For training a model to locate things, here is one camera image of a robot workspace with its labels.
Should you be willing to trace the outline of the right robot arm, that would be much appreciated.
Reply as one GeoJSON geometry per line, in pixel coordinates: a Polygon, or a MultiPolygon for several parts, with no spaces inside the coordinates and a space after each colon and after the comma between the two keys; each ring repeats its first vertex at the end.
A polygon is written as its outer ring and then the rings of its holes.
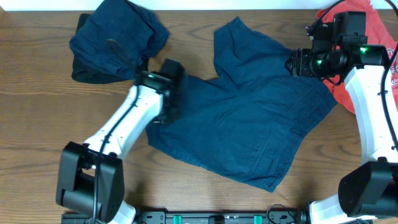
{"type": "Polygon", "coordinates": [[[383,45],[370,45],[364,12],[341,12],[307,29],[310,49],[294,53],[294,74],[338,77],[354,106],[361,138],[361,165],[343,177],[338,192],[312,202],[307,223],[366,223],[397,216],[397,108],[391,59],[383,45]]]}

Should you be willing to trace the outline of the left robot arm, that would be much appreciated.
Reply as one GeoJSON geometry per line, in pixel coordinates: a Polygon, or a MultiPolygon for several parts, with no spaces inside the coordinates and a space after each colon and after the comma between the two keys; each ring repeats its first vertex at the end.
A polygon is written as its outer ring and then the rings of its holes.
{"type": "Polygon", "coordinates": [[[203,80],[168,59],[143,71],[109,121],[83,144],[62,151],[55,200],[93,223],[131,223],[123,162],[141,133],[169,156],[223,177],[273,191],[326,108],[314,84],[291,77],[283,52],[241,72],[203,80]]]}

